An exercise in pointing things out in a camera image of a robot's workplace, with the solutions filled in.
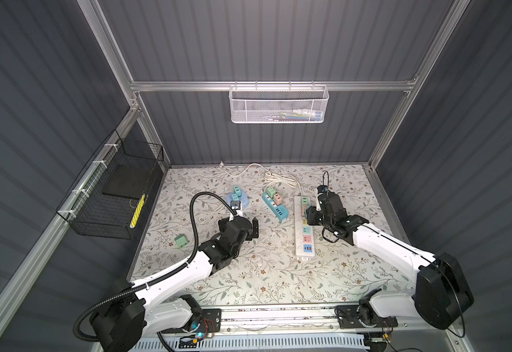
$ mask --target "floral tablecloth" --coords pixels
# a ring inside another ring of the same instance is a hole
[[[268,167],[275,173],[295,176],[303,193],[313,194],[325,170],[330,174],[330,189],[341,196],[348,214],[358,214],[390,233],[387,221],[361,165]],[[243,168],[228,168],[238,174]],[[410,288],[412,283],[391,265],[344,241],[329,243],[314,227],[317,256],[309,261],[294,254],[293,197],[298,189],[285,184],[275,188],[284,199],[290,215],[279,224],[262,201],[267,184],[264,170],[250,168],[240,177],[231,177],[223,169],[172,168],[147,230],[133,279],[149,276],[190,255],[193,234],[189,220],[189,201],[197,192],[208,190],[221,196],[240,186],[250,200],[249,219],[260,221],[260,238],[246,241],[238,258],[211,277],[189,285],[180,294],[189,293],[202,306],[242,304],[286,304],[342,302],[359,299],[370,290]],[[215,210],[220,203],[206,196],[198,198],[195,214]],[[222,211],[204,225],[197,225],[200,242],[218,232],[217,220]],[[175,237],[185,234],[189,244],[177,248]]]

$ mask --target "gray corrugated wall panel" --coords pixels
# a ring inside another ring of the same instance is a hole
[[[367,161],[400,92],[332,92],[324,123],[236,124],[224,92],[141,93],[174,165]]]
[[[69,230],[2,335],[0,351],[88,350],[91,344],[74,337],[72,324],[115,279],[125,277],[139,241]]]
[[[0,2],[0,292],[128,110],[71,2]]]
[[[451,0],[100,0],[136,81],[413,77]]]
[[[512,350],[512,2],[469,5],[378,172],[411,242],[462,265],[476,350]]]

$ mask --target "white wire basket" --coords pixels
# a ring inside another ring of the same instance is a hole
[[[329,95],[326,86],[313,84],[293,89],[231,86],[228,97],[234,123],[321,123]]]

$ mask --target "red wire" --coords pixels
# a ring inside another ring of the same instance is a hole
[[[213,333],[215,333],[215,324],[213,324],[213,321],[212,320],[209,320],[209,322],[211,323],[211,325],[213,326]]]
[[[207,337],[207,334],[209,333],[209,325],[207,324],[207,320],[203,320],[205,322],[205,335],[203,338]]]

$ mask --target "wire mesh basket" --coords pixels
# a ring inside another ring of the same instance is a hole
[[[231,121],[234,123],[321,123],[324,121],[328,90],[272,88],[229,89]]]
[[[163,155],[161,145],[119,139],[103,160],[94,162],[95,169],[84,185],[79,189],[73,189],[73,185],[56,212],[79,235],[120,239],[132,239],[134,234],[141,236],[162,181]],[[138,170],[141,177],[135,180],[138,182],[135,188],[140,191],[142,185],[138,199],[106,193],[106,187],[120,168]],[[76,199],[66,207],[64,203],[73,192],[77,193]]]

